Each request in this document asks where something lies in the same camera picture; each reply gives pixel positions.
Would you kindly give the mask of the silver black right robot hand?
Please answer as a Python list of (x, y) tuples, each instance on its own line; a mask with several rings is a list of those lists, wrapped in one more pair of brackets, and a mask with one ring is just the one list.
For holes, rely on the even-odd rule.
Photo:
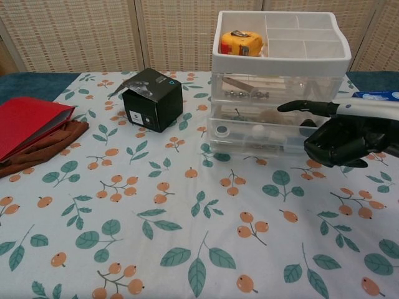
[(331, 102), (294, 100), (278, 106), (279, 112), (310, 112), (328, 117), (304, 141), (307, 155), (326, 167), (366, 168), (370, 153), (398, 157), (398, 102), (339, 98)]

